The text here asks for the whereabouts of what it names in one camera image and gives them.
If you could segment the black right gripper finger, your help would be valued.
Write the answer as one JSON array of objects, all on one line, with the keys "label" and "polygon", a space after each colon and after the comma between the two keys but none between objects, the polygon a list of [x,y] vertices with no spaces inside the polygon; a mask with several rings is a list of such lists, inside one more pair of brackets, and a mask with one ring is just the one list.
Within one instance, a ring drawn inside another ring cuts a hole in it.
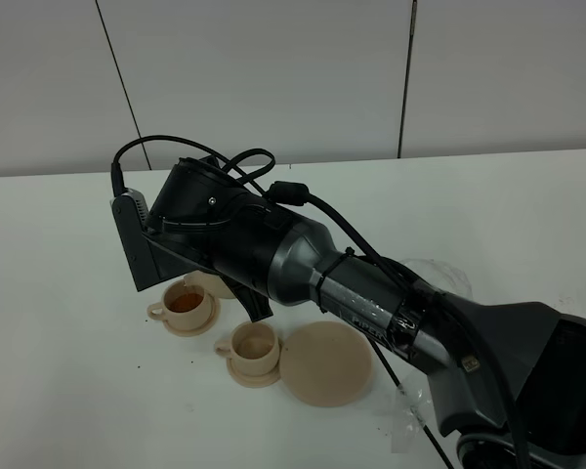
[{"label": "black right gripper finger", "polygon": [[273,315],[269,299],[261,293],[236,281],[229,283],[229,289],[243,306],[251,322],[266,320]]}]

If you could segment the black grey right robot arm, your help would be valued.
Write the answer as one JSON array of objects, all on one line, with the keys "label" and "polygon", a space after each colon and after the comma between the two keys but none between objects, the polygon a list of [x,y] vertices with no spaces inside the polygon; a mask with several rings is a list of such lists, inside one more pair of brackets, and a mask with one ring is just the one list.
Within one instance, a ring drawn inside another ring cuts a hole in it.
[{"label": "black grey right robot arm", "polygon": [[143,232],[219,275],[252,320],[315,303],[422,371],[466,468],[586,468],[586,320],[539,303],[482,305],[379,255],[302,184],[262,194],[227,167],[171,170]]}]

